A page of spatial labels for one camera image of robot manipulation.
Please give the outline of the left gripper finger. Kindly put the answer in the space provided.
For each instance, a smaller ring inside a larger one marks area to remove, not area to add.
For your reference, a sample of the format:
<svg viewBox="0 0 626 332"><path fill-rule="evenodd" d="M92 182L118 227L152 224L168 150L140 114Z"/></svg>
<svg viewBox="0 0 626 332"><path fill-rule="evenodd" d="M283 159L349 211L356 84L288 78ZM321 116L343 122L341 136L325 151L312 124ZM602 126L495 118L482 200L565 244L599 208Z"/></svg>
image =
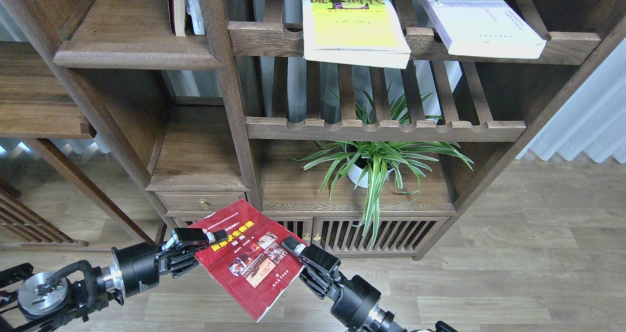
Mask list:
<svg viewBox="0 0 626 332"><path fill-rule="evenodd" d="M200 250L213 243L223 243L228 239L226 230L218 230L217 232L206 232L199 228L174 228L171 232L171 238L164 244L164 252L170 250Z"/></svg>
<svg viewBox="0 0 626 332"><path fill-rule="evenodd" d="M189 272L197 265L199 265L199 263L170 263L169 270L171 272L172 278L177 279L179 278L179 276L182 276L186 272Z"/></svg>

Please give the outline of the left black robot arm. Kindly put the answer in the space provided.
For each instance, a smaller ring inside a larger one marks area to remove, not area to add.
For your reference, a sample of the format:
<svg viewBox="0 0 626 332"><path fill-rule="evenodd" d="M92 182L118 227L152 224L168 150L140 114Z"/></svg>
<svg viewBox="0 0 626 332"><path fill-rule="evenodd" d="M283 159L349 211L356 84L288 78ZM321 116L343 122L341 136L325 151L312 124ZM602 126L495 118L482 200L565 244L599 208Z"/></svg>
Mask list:
<svg viewBox="0 0 626 332"><path fill-rule="evenodd" d="M1 310L13 309L13 303L27 323L13 327L4 319L3 332L51 332L71 320L88 320L88 314L102 310L112 300L120 305L125 298L159 284L159 277L172 274L178 278L198 264L195 252L227 240L225 230L175 228L169 241L151 246L138 243L124 249L112 248L112 265L92 267L85 260L56 271L33 273L29 263L1 272L1 286L22 281L12 292L2 290Z"/></svg>

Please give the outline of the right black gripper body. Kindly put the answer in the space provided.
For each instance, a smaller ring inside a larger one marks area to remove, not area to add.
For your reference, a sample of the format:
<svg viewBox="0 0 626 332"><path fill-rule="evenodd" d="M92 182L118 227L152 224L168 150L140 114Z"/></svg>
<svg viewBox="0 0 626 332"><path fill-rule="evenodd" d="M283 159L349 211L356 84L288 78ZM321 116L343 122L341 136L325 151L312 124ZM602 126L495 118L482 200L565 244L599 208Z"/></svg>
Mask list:
<svg viewBox="0 0 626 332"><path fill-rule="evenodd" d="M359 275L352 279L339 276L318 276L304 266L301 273L315 275L326 283L326 298L333 300L331 314L349 330L379 330L382 309L378 307L380 291Z"/></svg>

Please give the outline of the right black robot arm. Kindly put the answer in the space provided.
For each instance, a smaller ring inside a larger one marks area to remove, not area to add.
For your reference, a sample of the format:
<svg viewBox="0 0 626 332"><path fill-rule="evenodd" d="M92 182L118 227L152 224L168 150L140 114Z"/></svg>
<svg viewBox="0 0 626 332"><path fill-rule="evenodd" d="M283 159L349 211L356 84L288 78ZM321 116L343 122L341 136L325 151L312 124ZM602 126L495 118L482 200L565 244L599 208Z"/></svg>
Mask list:
<svg viewBox="0 0 626 332"><path fill-rule="evenodd" d="M338 270L340 260L313 243L309 246L288 236L282 247L293 254L304 269L299 278L319 298L334 301L331 314L349 332L404 332L394 314L378 306L381 293L359 275L346 279Z"/></svg>

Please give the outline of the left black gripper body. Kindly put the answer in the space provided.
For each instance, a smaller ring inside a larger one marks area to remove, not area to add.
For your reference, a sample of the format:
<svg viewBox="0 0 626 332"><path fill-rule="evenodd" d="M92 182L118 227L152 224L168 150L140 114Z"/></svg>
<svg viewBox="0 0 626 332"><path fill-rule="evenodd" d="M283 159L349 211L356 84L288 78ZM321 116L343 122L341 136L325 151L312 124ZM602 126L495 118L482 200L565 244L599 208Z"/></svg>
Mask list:
<svg viewBox="0 0 626 332"><path fill-rule="evenodd" d="M111 273L121 272L115 286L125 298L145 292L159 284L159 277L171 273L170 263L198 263L193 250L164 252L158 246L137 243L124 249L112 248Z"/></svg>

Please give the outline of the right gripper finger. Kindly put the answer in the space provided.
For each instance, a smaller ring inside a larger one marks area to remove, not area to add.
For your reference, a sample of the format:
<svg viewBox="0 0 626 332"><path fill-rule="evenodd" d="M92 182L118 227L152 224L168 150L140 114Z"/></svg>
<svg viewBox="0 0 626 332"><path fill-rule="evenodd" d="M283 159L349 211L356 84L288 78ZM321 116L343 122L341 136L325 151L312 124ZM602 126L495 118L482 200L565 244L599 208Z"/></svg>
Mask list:
<svg viewBox="0 0 626 332"><path fill-rule="evenodd" d="M282 247L318 276L339 276L340 260L317 245L312 243L306 246L293 236L288 236L282 242Z"/></svg>
<svg viewBox="0 0 626 332"><path fill-rule="evenodd" d="M299 278L319 299L326 298L326 283L323 280L320 281L309 273L300 273Z"/></svg>

